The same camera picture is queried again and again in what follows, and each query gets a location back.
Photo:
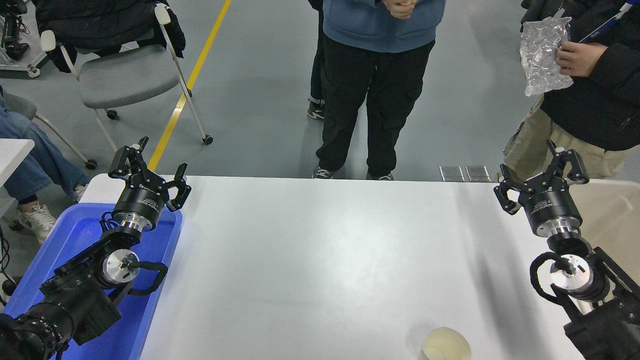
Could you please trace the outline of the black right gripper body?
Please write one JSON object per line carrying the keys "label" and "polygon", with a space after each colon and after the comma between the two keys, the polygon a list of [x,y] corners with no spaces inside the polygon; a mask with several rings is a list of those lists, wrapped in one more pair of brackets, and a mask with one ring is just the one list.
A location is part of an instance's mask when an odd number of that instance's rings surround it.
{"label": "black right gripper body", "polygon": [[551,237],[565,231],[576,231],[582,223],[576,204],[569,192],[569,184],[562,177],[543,173],[526,180],[532,193],[521,192],[519,203],[525,210],[532,232],[538,237]]}

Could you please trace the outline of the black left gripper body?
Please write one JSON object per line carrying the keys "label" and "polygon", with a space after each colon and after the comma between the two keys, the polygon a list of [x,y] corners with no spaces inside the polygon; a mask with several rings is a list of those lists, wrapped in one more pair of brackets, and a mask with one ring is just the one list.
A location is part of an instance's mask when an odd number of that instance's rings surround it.
{"label": "black left gripper body", "polygon": [[153,230],[157,226],[169,192],[162,189],[165,179],[158,174],[131,174],[125,189],[112,210],[112,218],[121,226],[137,223],[136,230]]}

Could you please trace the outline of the foil holder's left hand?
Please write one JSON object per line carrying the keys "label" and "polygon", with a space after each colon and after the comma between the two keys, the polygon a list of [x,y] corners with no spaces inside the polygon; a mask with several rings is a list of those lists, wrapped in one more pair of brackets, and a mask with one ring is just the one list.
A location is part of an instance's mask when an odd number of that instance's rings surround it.
{"label": "foil holder's left hand", "polygon": [[606,50],[608,46],[600,43],[565,41],[557,51],[556,64],[561,75],[587,78]]}

